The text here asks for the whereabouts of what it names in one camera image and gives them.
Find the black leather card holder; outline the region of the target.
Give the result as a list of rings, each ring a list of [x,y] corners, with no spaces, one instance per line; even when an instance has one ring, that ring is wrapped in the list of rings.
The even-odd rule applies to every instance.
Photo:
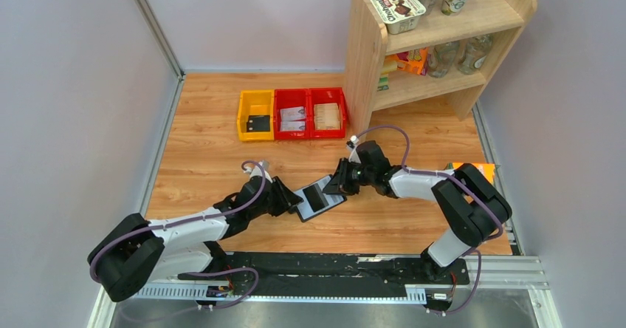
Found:
[[[296,206],[296,214],[301,222],[307,222],[347,201],[347,197],[343,195],[328,195],[323,192],[323,188],[330,180],[331,175],[326,175],[294,191],[294,194],[302,199],[302,202]]]

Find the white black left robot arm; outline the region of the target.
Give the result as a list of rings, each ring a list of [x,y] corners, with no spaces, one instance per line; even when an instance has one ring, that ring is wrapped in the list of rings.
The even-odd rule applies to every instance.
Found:
[[[225,274],[220,246],[260,216],[294,213],[303,198],[279,177],[255,175],[241,190],[204,211],[173,219],[125,217],[89,254],[89,273],[113,302],[138,293],[147,283],[201,274],[214,280]]]

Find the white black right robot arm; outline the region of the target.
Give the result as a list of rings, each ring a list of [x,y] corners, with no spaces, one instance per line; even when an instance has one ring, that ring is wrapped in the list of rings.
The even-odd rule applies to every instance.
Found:
[[[504,196],[471,163],[456,169],[424,171],[393,165],[373,140],[355,146],[349,158],[340,159],[323,193],[352,196],[371,186],[392,199],[424,199],[438,204],[448,229],[423,252],[422,275],[442,281],[451,264],[497,234],[512,216]]]

